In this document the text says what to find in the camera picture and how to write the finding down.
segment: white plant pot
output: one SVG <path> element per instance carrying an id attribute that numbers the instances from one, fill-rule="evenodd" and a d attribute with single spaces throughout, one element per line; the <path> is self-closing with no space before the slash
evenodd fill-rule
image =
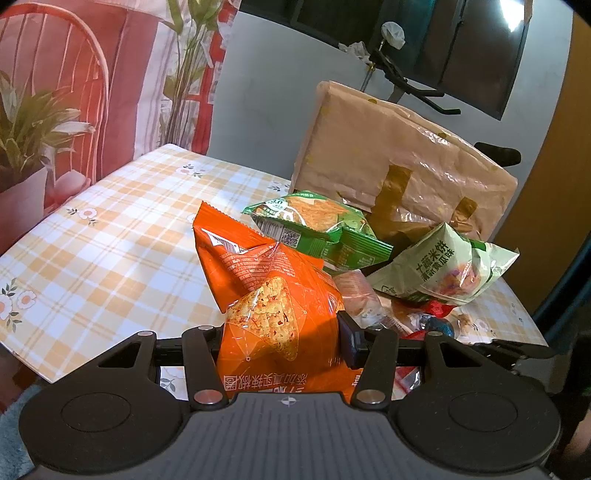
<path id="1" fill-rule="evenodd" d="M 0 193 L 0 255 L 43 220 L 47 169 Z"/>

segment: checkered tablecloth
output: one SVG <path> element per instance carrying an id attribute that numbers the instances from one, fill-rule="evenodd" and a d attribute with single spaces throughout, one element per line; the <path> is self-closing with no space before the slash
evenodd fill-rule
<path id="1" fill-rule="evenodd" d="M 195 250 L 195 213 L 203 200 L 254 226 L 242 208 L 287 189 L 279 177 L 173 145 L 129 163 L 0 257 L 0 342 L 53 382 L 137 331 L 167 338 L 221 325 Z M 500 338 L 544 342 L 502 280 L 464 309 Z M 166 368 L 161 385 L 186 398 L 183 379 L 182 368 Z"/>

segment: tablecloth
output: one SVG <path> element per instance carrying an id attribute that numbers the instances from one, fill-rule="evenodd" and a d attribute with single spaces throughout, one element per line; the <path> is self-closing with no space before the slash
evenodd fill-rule
<path id="1" fill-rule="evenodd" d="M 140 157 L 0 257 L 0 342 L 55 382 L 137 331 L 169 338 L 221 325 L 194 245 L 199 205 L 254 227 L 242 208 L 288 188 L 282 178 L 174 145 Z M 476 327 L 471 341 L 481 340 L 481 321 L 499 338 L 544 343 L 502 280 L 462 308 Z M 161 386 L 186 398 L 183 369 L 163 368 Z"/>

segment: green snack bag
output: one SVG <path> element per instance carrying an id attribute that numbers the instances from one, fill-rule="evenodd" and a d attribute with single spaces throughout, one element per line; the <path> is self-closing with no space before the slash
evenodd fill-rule
<path id="1" fill-rule="evenodd" d="M 378 291 L 417 304 L 437 300 L 459 306 L 490 287 L 518 256 L 518 252 L 464 238 L 442 223 L 372 273 L 368 281 Z"/>
<path id="2" fill-rule="evenodd" d="M 264 235 L 322 258 L 338 270 L 356 270 L 389 258 L 392 246 L 378 240 L 363 213 L 303 191 L 246 207 Z"/>

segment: brown paper bag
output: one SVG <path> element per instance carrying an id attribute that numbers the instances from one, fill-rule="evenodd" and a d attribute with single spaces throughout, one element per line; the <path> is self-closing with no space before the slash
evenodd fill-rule
<path id="1" fill-rule="evenodd" d="M 487 240 L 517 180 L 450 131 L 394 103 L 335 82 L 300 149 L 292 190 L 311 190 L 371 214 L 377 237 L 418 241 L 450 223 Z"/>

